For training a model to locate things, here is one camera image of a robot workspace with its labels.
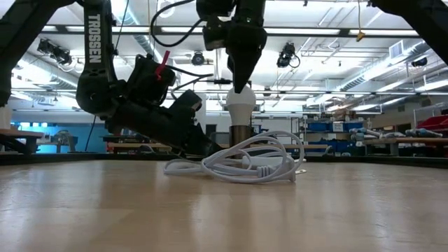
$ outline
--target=red cable tie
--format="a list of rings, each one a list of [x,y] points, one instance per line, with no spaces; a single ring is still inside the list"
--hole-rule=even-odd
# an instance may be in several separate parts
[[[165,69],[166,65],[167,65],[167,61],[169,58],[169,54],[170,51],[166,51],[165,55],[163,56],[163,60],[162,63],[160,64],[160,66],[155,70],[155,75],[157,76],[157,80],[160,81],[162,79],[162,76],[160,75],[163,71],[163,69]]]

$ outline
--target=coiled cord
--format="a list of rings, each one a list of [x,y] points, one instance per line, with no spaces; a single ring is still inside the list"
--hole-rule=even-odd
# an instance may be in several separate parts
[[[272,137],[278,134],[283,136],[287,135],[297,141],[297,144],[300,147],[300,157],[298,160],[294,160],[291,156],[289,156],[280,141]],[[271,141],[278,144],[278,146],[244,148],[257,141]],[[249,153],[253,151],[271,152],[251,156]],[[242,154],[247,160],[231,159],[232,156],[238,154]],[[255,163],[260,163],[260,161],[263,162],[266,158],[277,160],[279,156],[281,156],[281,162],[274,162],[268,165],[255,165]],[[304,158],[305,149],[301,140],[297,136],[291,134],[290,132],[274,131],[258,134],[229,149],[218,151],[217,153],[204,158],[199,163],[189,160],[172,160],[165,166],[164,173],[166,175],[184,175],[202,172],[216,179],[231,183],[266,183],[279,180],[295,181],[296,171],[303,163]],[[230,166],[241,163],[248,164],[248,168],[239,169]]]

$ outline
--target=blue storage bin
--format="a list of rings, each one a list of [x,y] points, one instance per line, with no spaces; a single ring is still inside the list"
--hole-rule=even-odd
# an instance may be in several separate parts
[[[344,123],[344,131],[348,132],[351,129],[359,129],[363,127],[362,122],[346,122]]]
[[[310,142],[308,142],[308,144],[327,144],[327,142],[326,141],[310,141]],[[322,149],[305,149],[305,152],[307,153],[311,153],[311,152],[313,152],[313,153],[323,153],[323,152],[325,152],[325,149],[324,148],[322,148]]]
[[[308,124],[308,130],[311,131],[327,131],[329,124],[323,122],[312,122]]]
[[[345,152],[350,145],[355,144],[355,142],[352,141],[343,141],[343,142],[338,142],[337,143],[337,147],[336,147],[336,152],[338,153],[343,153]]]

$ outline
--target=workbench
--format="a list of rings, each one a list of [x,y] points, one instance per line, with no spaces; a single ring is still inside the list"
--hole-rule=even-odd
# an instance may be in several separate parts
[[[120,149],[137,149],[140,146],[149,146],[153,149],[158,149],[159,151],[166,151],[169,152],[172,148],[170,146],[166,146],[161,143],[107,143],[107,149],[113,150],[113,152],[116,154],[119,152]],[[229,148],[229,144],[220,144],[222,148]],[[260,147],[260,146],[276,146],[279,147],[278,144],[252,144],[251,147]],[[298,150],[300,147],[297,144],[284,144],[285,149],[295,149]],[[311,145],[304,145],[305,149],[326,149],[328,145],[325,144],[311,144]]]
[[[37,150],[37,139],[41,139],[44,133],[41,132],[28,132],[16,129],[0,129],[0,134],[14,139],[25,139],[26,149],[30,153],[35,153]]]
[[[444,148],[448,146],[448,139],[446,138],[415,138],[415,137],[398,137],[390,139],[371,139],[365,140],[365,154],[371,154],[372,145],[386,144],[391,150],[391,155],[399,156],[398,146],[399,144],[426,144],[427,146],[437,146],[437,148]]]
[[[1,251],[448,251],[447,170],[305,163],[241,185],[164,165],[0,167]]]

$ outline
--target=robotic arm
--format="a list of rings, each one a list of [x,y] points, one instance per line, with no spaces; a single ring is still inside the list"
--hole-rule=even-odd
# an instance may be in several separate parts
[[[21,56],[56,10],[75,1],[84,6],[85,16],[85,68],[76,93],[79,106],[105,120],[110,132],[126,127],[193,155],[208,156],[219,151],[221,147],[193,123],[202,104],[193,91],[186,91],[169,108],[160,106],[168,87],[174,84],[172,66],[159,64],[150,55],[137,55],[129,80],[117,79],[113,68],[111,0],[16,0],[0,21],[0,106],[5,106],[11,94],[11,71]],[[399,8],[396,2],[372,0],[382,10],[404,17],[448,63],[448,7],[441,0],[406,1],[412,8]],[[240,93],[266,44],[265,0],[197,0],[196,7],[201,18],[197,25],[206,21],[203,28],[206,49],[226,49],[235,92]],[[231,21],[218,19],[229,17],[234,8]],[[422,17],[417,14],[425,17],[427,25],[419,24]],[[428,27],[437,28],[437,36]]]

